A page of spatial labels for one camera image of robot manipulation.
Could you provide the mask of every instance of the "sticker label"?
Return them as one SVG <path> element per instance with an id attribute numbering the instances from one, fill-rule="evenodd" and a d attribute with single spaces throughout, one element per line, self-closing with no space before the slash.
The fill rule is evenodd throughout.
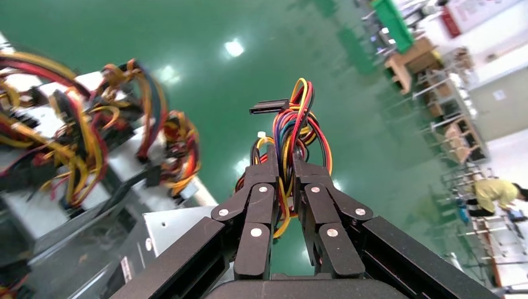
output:
<path id="1" fill-rule="evenodd" d="M 132 280 L 132 273 L 130 272 L 130 266 L 128 265 L 128 258 L 126 256 L 121 260 L 121 270 L 123 271 L 125 283 Z"/>

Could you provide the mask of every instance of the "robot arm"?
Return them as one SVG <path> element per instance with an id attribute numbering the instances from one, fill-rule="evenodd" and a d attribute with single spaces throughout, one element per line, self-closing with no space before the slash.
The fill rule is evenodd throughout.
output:
<path id="1" fill-rule="evenodd" d="M 278 163 L 273 146 L 267 153 L 247 168 L 241 190 L 112 298 L 497 298 L 298 155 L 294 206 L 314 276 L 270 275 Z M 211 292 L 230 261 L 235 281 Z"/>

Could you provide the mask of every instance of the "green epoxy floor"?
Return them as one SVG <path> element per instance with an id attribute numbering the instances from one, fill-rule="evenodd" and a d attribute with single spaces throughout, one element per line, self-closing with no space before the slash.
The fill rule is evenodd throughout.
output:
<path id="1" fill-rule="evenodd" d="M 366 54 L 373 49 L 361 15 L 352 1 L 332 0 L 0 2 L 0 28 L 14 44 L 80 73 L 136 57 L 161 77 L 171 108 L 199 129 L 199 176 L 218 201 L 231 194 L 257 132 L 271 133 L 272 116 L 248 108 L 289 97 L 299 77 L 311 80 L 342 191 L 464 262 L 468 245 L 454 237 L 461 222 L 437 202 L 447 167 L 419 134 L 429 119 L 409 104 L 386 108 L 403 97 Z M 238 57 L 224 47 L 234 39 L 244 49 Z M 294 221 L 274 248 L 272 270 L 312 274 L 306 257 Z"/>

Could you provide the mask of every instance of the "person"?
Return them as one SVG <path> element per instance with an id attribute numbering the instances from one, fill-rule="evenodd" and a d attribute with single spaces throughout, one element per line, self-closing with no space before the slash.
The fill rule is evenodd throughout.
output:
<path id="1" fill-rule="evenodd" d="M 471 217 L 487 217 L 495 214 L 495 204 L 498 202 L 501 209 L 508 210 L 512 207 L 514 199 L 528 201 L 528 189 L 521 188 L 518 184 L 502 179 L 484 179 L 476 181 L 473 185 L 474 199 L 466 201 L 468 213 Z"/>

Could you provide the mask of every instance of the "yellow shirt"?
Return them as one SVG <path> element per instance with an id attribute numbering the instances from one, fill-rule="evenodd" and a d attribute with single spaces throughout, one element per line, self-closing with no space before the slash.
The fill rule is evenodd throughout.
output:
<path id="1" fill-rule="evenodd" d="M 499 202 L 499 207 L 506 206 L 517 198 L 519 191 L 508 181 L 501 179 L 484 179 L 475 182 L 475 195 L 479 205 L 489 211 L 495 212 L 493 201 Z"/>

